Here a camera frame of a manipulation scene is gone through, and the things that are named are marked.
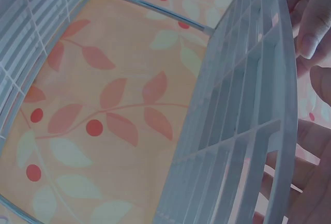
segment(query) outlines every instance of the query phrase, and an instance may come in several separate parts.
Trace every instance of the plastic grille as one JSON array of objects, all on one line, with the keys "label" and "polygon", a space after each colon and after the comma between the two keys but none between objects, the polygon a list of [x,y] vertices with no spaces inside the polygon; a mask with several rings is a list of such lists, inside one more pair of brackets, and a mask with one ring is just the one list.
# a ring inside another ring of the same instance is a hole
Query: plastic grille
[{"label": "plastic grille", "polygon": [[297,131],[294,58],[285,0],[233,0],[209,40],[154,224],[250,223],[271,151],[264,223],[282,222]]},{"label": "plastic grille", "polygon": [[88,0],[0,0],[0,154],[23,99]]}]

